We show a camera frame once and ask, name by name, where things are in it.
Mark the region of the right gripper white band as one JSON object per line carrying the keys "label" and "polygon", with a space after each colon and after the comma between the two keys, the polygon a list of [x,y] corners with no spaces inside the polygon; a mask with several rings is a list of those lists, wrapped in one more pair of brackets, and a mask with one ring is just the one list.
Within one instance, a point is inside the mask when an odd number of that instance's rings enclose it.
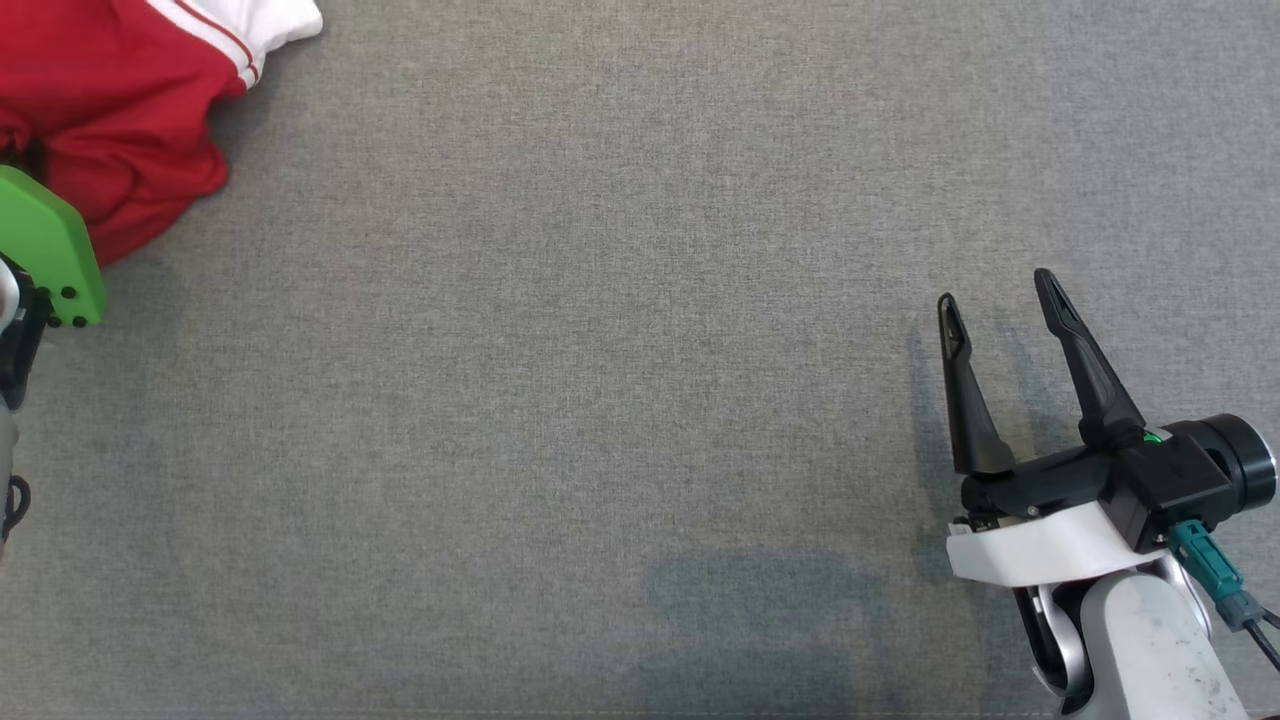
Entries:
{"label": "right gripper white band", "polygon": [[[1044,324],[1059,340],[1089,448],[1126,448],[1146,438],[1146,419],[1120,382],[1059,278],[1034,270]],[[1098,503],[1110,460],[1080,446],[1016,461],[1000,437],[972,368],[972,340],[951,293],[938,299],[943,387],[954,469],[965,521],[947,538],[955,577],[1007,588],[1079,582],[1169,555],[1138,553]]]}

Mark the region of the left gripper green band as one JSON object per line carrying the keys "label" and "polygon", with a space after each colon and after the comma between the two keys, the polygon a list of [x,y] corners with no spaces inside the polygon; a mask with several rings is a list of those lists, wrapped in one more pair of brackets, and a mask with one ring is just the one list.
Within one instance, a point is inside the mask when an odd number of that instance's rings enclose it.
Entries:
{"label": "left gripper green band", "polygon": [[20,168],[1,169],[1,391],[15,411],[46,328],[102,322],[106,291],[79,213]]}

